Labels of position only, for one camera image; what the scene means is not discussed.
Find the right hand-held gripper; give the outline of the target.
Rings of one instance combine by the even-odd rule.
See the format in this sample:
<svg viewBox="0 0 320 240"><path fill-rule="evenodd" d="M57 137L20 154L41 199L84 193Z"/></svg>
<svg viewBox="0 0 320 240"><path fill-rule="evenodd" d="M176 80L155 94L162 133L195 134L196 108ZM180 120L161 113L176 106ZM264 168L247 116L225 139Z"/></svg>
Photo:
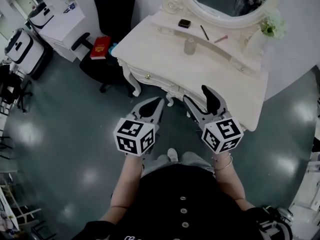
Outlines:
<svg viewBox="0 0 320 240"><path fill-rule="evenodd" d="M201 86L206 97L207 112L203 112L198 105L188 96L183 97L190 117L199 125L204 126L202 141L214 154L235 149L244 136L238 120L227 111L227 103L224 98L207 85ZM210 114L220 114L210 122Z"/></svg>

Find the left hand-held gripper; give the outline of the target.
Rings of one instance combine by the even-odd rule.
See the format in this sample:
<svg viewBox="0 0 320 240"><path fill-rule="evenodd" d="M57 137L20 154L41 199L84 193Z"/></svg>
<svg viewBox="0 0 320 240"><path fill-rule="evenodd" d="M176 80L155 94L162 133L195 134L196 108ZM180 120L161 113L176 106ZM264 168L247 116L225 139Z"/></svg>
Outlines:
<svg viewBox="0 0 320 240"><path fill-rule="evenodd" d="M137 157L147 153L156 142L164 105L161 97L149 98L120 118L113 131L117 150Z"/></svg>

